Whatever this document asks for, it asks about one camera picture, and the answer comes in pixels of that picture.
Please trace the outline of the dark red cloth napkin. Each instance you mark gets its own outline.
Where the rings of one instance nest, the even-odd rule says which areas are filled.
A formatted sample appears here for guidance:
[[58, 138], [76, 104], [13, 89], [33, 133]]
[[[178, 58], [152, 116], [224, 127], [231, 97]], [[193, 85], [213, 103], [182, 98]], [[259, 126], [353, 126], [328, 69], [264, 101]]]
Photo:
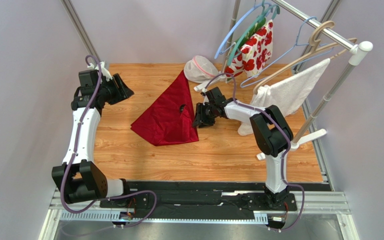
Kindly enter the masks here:
[[[183, 112], [180, 106], [186, 105]], [[154, 146], [199, 141], [189, 81], [183, 71], [132, 124], [131, 130]]]

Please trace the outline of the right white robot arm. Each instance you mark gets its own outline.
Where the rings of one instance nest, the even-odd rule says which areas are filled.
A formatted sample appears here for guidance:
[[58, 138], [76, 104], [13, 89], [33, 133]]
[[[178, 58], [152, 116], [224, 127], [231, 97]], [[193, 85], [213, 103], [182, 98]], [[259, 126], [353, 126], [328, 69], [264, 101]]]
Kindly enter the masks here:
[[280, 205], [289, 191], [284, 182], [286, 166], [282, 161], [291, 145], [293, 132], [276, 105], [256, 107], [234, 98], [227, 99], [218, 87], [201, 93], [204, 100], [196, 105], [194, 127], [213, 126], [217, 117], [251, 125], [259, 158], [266, 160], [265, 194], [268, 205]]

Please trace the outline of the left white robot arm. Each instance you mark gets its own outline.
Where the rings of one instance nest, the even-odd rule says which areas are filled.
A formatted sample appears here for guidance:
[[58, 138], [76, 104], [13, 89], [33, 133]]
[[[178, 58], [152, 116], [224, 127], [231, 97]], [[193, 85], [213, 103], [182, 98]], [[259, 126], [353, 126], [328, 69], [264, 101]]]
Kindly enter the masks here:
[[62, 165], [52, 168], [51, 176], [67, 204], [100, 200], [128, 194], [125, 179], [107, 179], [94, 163], [96, 132], [105, 104], [114, 105], [134, 95], [119, 74], [110, 78], [94, 70], [78, 74], [71, 109], [73, 129]]

